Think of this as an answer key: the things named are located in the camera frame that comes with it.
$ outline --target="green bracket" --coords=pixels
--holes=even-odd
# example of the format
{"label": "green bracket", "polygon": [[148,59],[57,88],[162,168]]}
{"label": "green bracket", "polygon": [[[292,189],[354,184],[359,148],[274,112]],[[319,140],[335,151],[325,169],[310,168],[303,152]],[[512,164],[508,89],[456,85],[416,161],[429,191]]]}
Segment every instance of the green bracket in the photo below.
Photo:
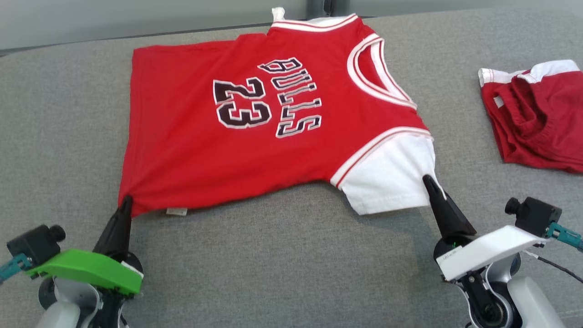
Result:
{"label": "green bracket", "polygon": [[95,287],[117,290],[126,296],[140,293],[142,286],[142,276],[137,272],[103,254],[80,249],[61,252],[24,273],[33,278],[47,275],[86,282]]}

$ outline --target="red fabric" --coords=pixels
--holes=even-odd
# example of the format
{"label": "red fabric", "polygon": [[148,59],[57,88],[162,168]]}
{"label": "red fabric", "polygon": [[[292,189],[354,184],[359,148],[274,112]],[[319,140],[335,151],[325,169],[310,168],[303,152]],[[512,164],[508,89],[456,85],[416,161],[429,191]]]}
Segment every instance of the red fabric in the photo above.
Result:
{"label": "red fabric", "polygon": [[[502,158],[535,168],[583,172],[583,72],[533,82],[517,75],[510,83],[482,87]],[[504,102],[500,108],[495,97]]]}
{"label": "red fabric", "polygon": [[[273,27],[267,35],[248,34],[234,41],[136,49],[119,202],[132,196],[135,217],[330,181],[351,155],[380,133],[400,126],[426,129],[414,109],[374,98],[350,79],[349,54],[371,33],[359,18],[323,33]],[[278,98],[282,91],[271,81],[301,70],[270,74],[258,66],[288,58],[298,59],[317,84],[316,90],[294,95],[293,104],[321,99],[320,107],[295,111],[292,128],[308,116],[319,115],[321,121],[318,128],[306,126],[303,132],[277,137],[283,121]],[[265,96],[232,94],[237,106],[233,116],[242,117],[243,109],[261,101],[269,105],[271,119],[248,128],[227,128],[217,117],[217,107],[225,102],[216,102],[214,81],[250,90],[248,78],[262,81]],[[255,111],[250,115],[262,117]]]}

